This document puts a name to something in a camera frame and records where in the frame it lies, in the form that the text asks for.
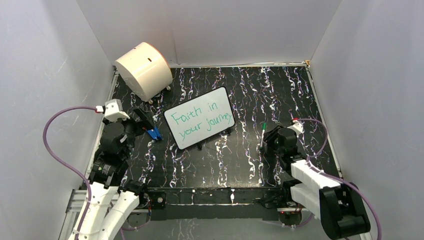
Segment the small white whiteboard black frame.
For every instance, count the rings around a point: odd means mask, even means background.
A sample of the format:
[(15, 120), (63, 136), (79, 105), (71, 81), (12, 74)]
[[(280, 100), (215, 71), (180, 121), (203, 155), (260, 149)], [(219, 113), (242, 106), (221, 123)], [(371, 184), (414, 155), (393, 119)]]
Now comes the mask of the small white whiteboard black frame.
[(164, 111), (177, 147), (184, 150), (236, 124), (225, 86), (220, 86)]

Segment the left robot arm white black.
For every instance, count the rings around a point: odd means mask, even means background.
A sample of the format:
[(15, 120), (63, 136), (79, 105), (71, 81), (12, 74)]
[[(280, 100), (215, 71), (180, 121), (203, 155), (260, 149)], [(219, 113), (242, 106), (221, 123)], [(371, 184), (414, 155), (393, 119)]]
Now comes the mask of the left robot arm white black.
[(70, 240), (112, 240), (130, 213), (150, 200), (145, 184), (129, 180), (121, 185), (140, 124), (120, 107), (97, 106), (96, 112), (104, 115), (104, 128)]

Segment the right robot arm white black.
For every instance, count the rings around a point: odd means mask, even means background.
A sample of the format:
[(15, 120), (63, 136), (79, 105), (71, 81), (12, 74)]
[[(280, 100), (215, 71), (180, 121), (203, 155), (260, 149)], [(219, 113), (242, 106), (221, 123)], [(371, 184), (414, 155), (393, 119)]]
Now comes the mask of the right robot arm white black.
[(263, 130), (261, 135), (264, 156), (279, 161), (293, 178), (283, 183), (282, 202), (288, 207), (306, 207), (331, 240), (369, 232), (371, 223), (361, 196), (352, 186), (325, 176), (301, 154), (297, 142), (302, 132), (303, 125), (295, 121), (288, 127)]

